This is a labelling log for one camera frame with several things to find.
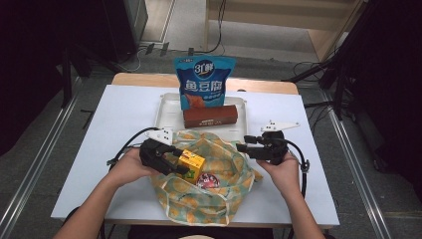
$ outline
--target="metal rail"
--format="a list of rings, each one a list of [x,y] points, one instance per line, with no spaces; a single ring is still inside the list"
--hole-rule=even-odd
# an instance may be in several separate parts
[[[330,94],[326,91],[322,91],[322,97],[325,101],[332,101]],[[350,139],[348,138],[343,122],[338,120],[334,111],[329,111],[329,117],[331,118],[332,125],[334,126],[335,132],[337,133],[341,147],[344,151],[345,158],[350,167],[354,181],[356,182],[356,187],[359,190],[376,237],[392,238],[388,227],[385,224],[382,211],[379,208],[378,203],[376,202],[376,198],[370,189],[368,181],[366,180],[365,174],[360,167],[359,160],[357,159],[356,153],[354,152],[353,146],[351,145]]]
[[[10,237],[16,221],[24,209],[25,204],[27,203],[31,192],[34,189],[38,178],[43,172],[44,166],[46,165],[56,142],[59,139],[59,136],[64,126],[66,125],[66,122],[68,121],[68,118],[75,106],[75,102],[78,98],[81,87],[82,80],[81,78],[77,77],[74,83],[74,96],[71,98],[68,105],[60,110],[52,128],[50,129],[48,135],[40,147],[40,150],[35,156],[31,167],[28,169],[24,179],[21,182],[21,185],[7,206],[6,212],[0,221],[0,239],[6,239]]]

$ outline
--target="blue snack bag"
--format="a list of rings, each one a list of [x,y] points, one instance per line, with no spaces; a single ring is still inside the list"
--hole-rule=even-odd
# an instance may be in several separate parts
[[[182,110],[222,107],[235,64],[234,58],[205,55],[174,59]]]

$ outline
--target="clear plastic tray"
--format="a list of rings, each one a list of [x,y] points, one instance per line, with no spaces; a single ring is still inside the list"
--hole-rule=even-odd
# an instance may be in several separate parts
[[[237,97],[226,97],[224,105],[235,105],[238,112],[236,123],[192,127],[198,131],[207,131],[217,134],[225,141],[244,141],[244,135],[248,133],[246,122],[246,101]],[[186,129],[183,123],[183,112],[180,107],[180,96],[175,93],[167,93],[161,96],[155,126],[159,128],[171,128],[173,131]]]

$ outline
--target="cloth bag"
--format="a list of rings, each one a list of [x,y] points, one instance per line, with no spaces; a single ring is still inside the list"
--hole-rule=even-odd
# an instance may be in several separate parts
[[[170,220],[191,226],[229,224],[254,181],[262,179],[232,143],[211,132],[182,130],[174,134],[173,144],[204,157],[202,173],[212,173],[220,184],[203,189],[174,173],[151,176],[158,201]],[[178,160],[171,153],[166,159],[172,163]]]

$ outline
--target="yellow box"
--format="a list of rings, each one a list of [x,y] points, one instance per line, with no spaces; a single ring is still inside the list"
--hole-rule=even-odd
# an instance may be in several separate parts
[[[204,162],[205,158],[187,149],[184,149],[182,155],[180,155],[179,157],[178,164],[182,164],[189,167],[189,171],[183,175],[178,174],[178,176],[192,184],[196,184],[196,180],[202,172]]]

